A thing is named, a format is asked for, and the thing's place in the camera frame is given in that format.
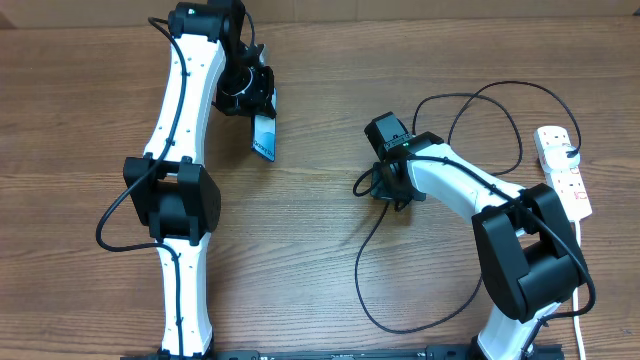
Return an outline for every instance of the power strip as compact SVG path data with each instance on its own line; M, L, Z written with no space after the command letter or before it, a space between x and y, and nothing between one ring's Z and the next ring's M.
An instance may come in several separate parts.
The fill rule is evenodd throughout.
M576 161L566 155L574 149L567 130L560 126L543 126L536 130L534 139L547 184L558 193L569 221L580 221L591 215L593 210L580 169Z

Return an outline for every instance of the robotic arm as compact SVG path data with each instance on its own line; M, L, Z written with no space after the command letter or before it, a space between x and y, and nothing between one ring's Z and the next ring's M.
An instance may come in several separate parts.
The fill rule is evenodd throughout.
M523 250L518 236L540 229L494 191L531 209L586 269L555 191L544 184L524 189L497 179L460 158L432 133L412 137L393 113L374 119L365 134L383 164L373 173L374 197L408 203L429 194L473 225L483 280L495 306L473 339L469 358L520 359L538 320L553 313L586 280L567 252L542 232L538 243ZM425 158L458 163L494 187L487 188L457 167ZM531 358L545 358L533 346L527 352Z
M140 222L157 243L164 279L166 324L162 348L148 359L204 359L211 355L213 328L206 303L206 253L220 216L220 191L204 168L204 141L212 103L225 115L249 116L251 148L275 160L276 93L264 45L240 41L245 17L239 0L179 3L169 14L169 32L186 60L184 102L171 147L160 159L173 126L182 89L182 64L171 47L171 65L162 110L142 158L127 158L128 187L160 161L131 192ZM174 177L177 181L163 181ZM181 319L177 319L180 309Z

